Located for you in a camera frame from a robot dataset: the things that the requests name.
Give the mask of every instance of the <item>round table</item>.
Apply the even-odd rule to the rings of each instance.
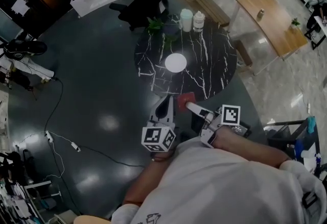
[[[217,23],[206,19],[202,32],[187,33],[179,29],[178,20],[177,15],[170,15],[160,30],[144,30],[134,54],[138,76],[160,96],[194,92],[197,101],[208,99],[232,79],[236,50]],[[170,72],[165,60],[176,53],[186,58],[186,67]]]

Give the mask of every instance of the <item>white jar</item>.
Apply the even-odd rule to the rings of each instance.
[[[189,9],[183,9],[180,13],[180,23],[184,32],[190,32],[192,29],[193,13]]]
[[[198,11],[193,16],[193,30],[194,32],[202,32],[204,27],[205,15]]]

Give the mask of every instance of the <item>tiled floor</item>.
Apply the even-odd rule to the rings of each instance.
[[[236,0],[214,0],[231,17]],[[297,17],[302,31],[310,12],[301,0],[277,0],[288,13]],[[241,39],[253,59],[253,69],[258,68],[260,61],[269,61],[273,50],[263,33],[249,16],[241,9],[230,33],[233,39]],[[241,74],[263,124],[271,119],[290,121],[305,119],[308,116],[307,106],[311,105],[311,115],[316,116],[320,148],[324,162],[327,162],[327,89],[323,88],[326,77],[327,40],[316,50],[311,44],[302,47],[286,61],[277,59],[258,76],[246,72]]]

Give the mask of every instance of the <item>red object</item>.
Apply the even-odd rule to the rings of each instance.
[[[186,111],[187,108],[185,105],[188,102],[196,103],[195,95],[193,92],[184,93],[177,97],[178,110],[180,112]]]

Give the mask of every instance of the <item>black and white marker cube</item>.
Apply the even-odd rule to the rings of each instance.
[[[167,152],[175,137],[170,127],[143,127],[142,145],[151,152]]]
[[[233,105],[223,105],[221,113],[222,125],[240,125],[241,107]]]

